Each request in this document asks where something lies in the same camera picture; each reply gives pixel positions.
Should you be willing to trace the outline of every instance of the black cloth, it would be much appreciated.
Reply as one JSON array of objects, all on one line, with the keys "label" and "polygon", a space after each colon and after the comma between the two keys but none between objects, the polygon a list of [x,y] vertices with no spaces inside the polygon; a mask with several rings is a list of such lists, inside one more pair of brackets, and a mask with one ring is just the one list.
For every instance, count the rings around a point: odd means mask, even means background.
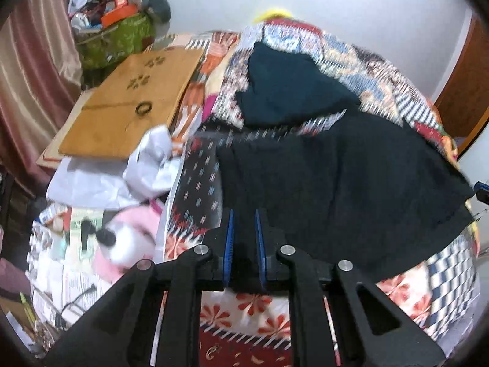
[{"label": "black cloth", "polygon": [[289,244],[325,262],[348,259],[376,282],[439,252],[473,221],[466,179],[406,123],[368,113],[348,110],[316,136],[233,142],[217,155],[223,205],[238,217],[234,278],[256,283],[256,208]]},{"label": "black cloth", "polygon": [[248,60],[249,87],[236,101],[250,128],[298,125],[360,105],[347,87],[322,74],[306,54],[255,43]]}]

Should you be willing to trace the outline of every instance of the brown door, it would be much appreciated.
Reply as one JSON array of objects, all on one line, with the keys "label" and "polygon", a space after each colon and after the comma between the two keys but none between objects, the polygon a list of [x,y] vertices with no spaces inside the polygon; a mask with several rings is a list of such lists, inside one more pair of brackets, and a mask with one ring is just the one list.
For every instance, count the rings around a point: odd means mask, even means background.
[{"label": "brown door", "polygon": [[467,138],[489,107],[489,36],[472,18],[460,58],[435,102],[443,127],[454,138]]}]

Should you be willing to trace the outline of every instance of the pink satin curtain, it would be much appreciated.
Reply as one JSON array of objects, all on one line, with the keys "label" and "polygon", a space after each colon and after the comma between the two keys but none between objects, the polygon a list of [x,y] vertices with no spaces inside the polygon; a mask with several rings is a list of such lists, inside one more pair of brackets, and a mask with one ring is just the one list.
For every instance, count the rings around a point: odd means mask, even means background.
[{"label": "pink satin curtain", "polygon": [[80,94],[68,0],[19,0],[0,30],[0,163],[31,194],[50,177],[36,160]]}]

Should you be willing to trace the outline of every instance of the silver bolt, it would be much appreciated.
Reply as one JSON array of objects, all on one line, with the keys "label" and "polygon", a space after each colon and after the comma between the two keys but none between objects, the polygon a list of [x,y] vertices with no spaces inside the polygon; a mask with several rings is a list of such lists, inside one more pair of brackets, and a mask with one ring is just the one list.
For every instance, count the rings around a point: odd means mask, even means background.
[{"label": "silver bolt", "polygon": [[344,272],[349,272],[353,269],[353,264],[348,259],[342,259],[338,262],[338,267]]},{"label": "silver bolt", "polygon": [[147,271],[151,267],[151,260],[150,259],[141,259],[137,264],[136,267],[140,271]]},{"label": "silver bolt", "polygon": [[207,247],[205,244],[199,244],[198,246],[194,247],[194,252],[198,255],[204,255],[209,252],[209,247]]},{"label": "silver bolt", "polygon": [[283,255],[293,255],[295,253],[295,248],[294,246],[285,244],[284,246],[280,247],[280,252],[282,252]]}]

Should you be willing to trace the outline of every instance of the orange box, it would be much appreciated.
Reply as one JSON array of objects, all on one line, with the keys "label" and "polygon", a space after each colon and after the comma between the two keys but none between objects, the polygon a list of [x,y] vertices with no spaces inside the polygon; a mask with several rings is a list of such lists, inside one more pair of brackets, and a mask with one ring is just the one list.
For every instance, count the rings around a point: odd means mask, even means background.
[{"label": "orange box", "polygon": [[103,27],[109,27],[110,25],[127,17],[132,17],[138,13],[138,6],[135,4],[124,5],[118,7],[112,11],[106,13],[100,20]]}]

